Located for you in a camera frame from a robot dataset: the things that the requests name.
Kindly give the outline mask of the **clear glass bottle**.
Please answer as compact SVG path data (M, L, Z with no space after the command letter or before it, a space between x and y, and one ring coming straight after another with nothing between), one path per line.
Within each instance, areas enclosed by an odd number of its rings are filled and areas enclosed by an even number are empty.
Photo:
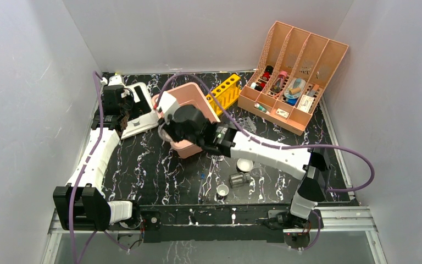
M232 189L242 187L249 183L251 175L247 173L235 173L229 176L229 184Z

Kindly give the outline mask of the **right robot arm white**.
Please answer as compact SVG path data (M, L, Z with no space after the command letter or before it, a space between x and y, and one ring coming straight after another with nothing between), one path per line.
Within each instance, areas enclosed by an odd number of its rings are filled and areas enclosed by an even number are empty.
M325 150L318 147L277 145L229 123L212 122L191 104L162 107L160 129L173 142L187 140L217 156L242 158L283 171L300 181L287 219L295 228L303 227L318 203L325 200L331 169Z

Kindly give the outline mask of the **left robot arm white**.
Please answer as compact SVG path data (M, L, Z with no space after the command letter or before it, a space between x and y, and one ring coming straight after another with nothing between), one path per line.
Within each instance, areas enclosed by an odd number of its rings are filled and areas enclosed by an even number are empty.
M142 214L131 201L105 200L101 194L110 157L127 127L132 91L124 85L111 85L100 93L101 102L93 116L90 138L81 161L64 186L53 192L53 201L64 230L105 231L122 222L135 229Z

